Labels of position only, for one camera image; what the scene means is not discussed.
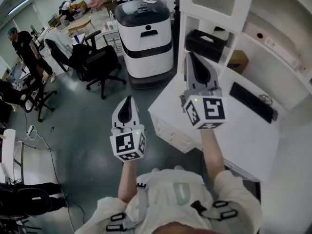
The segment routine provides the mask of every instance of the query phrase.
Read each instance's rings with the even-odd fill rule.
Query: backpack
[[[67,1],[62,2],[61,6],[58,8],[58,14],[62,14],[63,6]]]
[[[138,221],[133,222],[126,213],[122,212],[108,219],[106,232],[118,234],[134,234],[135,229],[143,223],[147,213],[146,184],[137,184],[138,195]],[[242,207],[235,202],[215,201],[210,210],[207,210],[197,200],[190,207],[196,209],[204,221],[209,221],[212,230],[220,234],[250,234],[253,227],[249,223],[248,216],[244,214]]]

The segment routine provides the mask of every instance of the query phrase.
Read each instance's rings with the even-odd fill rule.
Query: gray floor
[[[118,74],[127,80],[125,68]],[[48,104],[55,111],[43,111],[44,121],[37,122],[37,112],[27,114],[27,128],[36,125],[39,134],[47,141],[54,155],[58,179],[66,195],[72,194],[77,204],[85,210],[88,220],[97,206],[97,200],[105,196],[116,196],[122,164],[113,156],[109,136],[111,115],[118,103],[128,95],[136,99],[141,122],[147,129],[148,142],[144,159],[138,162],[137,174],[182,165],[186,170],[200,172],[201,152],[191,151],[186,155],[155,135],[148,108],[162,88],[133,90],[130,84],[110,80],[106,83],[106,100],[100,98],[100,87],[96,84],[91,91],[85,90],[85,83],[69,71],[46,85],[45,90],[57,90]],[[22,110],[12,113],[9,128],[16,129],[17,137],[26,137],[25,116]],[[26,141],[44,147],[42,140]],[[51,157],[47,150],[30,149],[25,152],[25,183],[55,181]],[[70,213],[74,227],[82,225],[82,213],[69,199]],[[46,233],[70,233],[67,209],[47,213],[31,224],[44,228]]]

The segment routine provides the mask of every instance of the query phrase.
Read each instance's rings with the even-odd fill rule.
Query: chair
[[[112,46],[106,46],[101,49],[96,48],[95,36],[100,34],[98,30],[85,38],[87,45],[77,44],[73,47],[73,54],[68,59],[56,44],[49,39],[45,42],[51,49],[51,56],[56,62],[61,65],[65,64],[74,68],[77,71],[78,78],[81,81],[89,81],[86,89],[89,90],[90,86],[100,81],[101,84],[101,97],[105,99],[104,87],[107,79],[121,81],[126,84],[124,79],[110,75],[115,69],[121,69],[118,62],[117,54]]]
[[[104,4],[104,0],[91,0],[90,3],[88,4],[88,8],[91,8],[93,12],[93,9],[100,9],[101,6]]]
[[[18,91],[13,88],[13,86],[9,82],[0,81],[0,95],[4,102],[11,103],[11,104],[17,104],[21,106],[21,108],[26,112],[29,113],[33,109],[36,111],[39,111],[38,114],[38,121],[42,122],[41,111],[43,107],[46,107],[50,111],[54,111],[54,108],[48,107],[45,103],[48,100],[48,98],[51,97],[52,94],[57,94],[57,91],[52,91],[48,95],[44,91],[44,86],[42,84],[41,80],[36,80],[32,85],[30,85],[30,81],[33,79],[32,76],[28,76],[25,83],[28,88],[26,90]],[[32,98],[32,93],[34,91],[38,90],[37,95],[35,98]],[[32,102],[32,107],[30,109],[26,108],[26,102],[27,101]]]

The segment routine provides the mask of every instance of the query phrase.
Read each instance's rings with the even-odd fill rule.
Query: wooden table
[[[91,19],[81,19],[81,20],[77,20],[77,21],[73,21],[71,22],[68,26],[67,26],[67,30],[69,31],[69,33],[71,34],[72,31],[76,30],[78,33],[78,29],[82,29],[85,26],[87,26],[88,24],[91,24],[93,28],[95,28],[93,26],[93,24],[91,23]]]

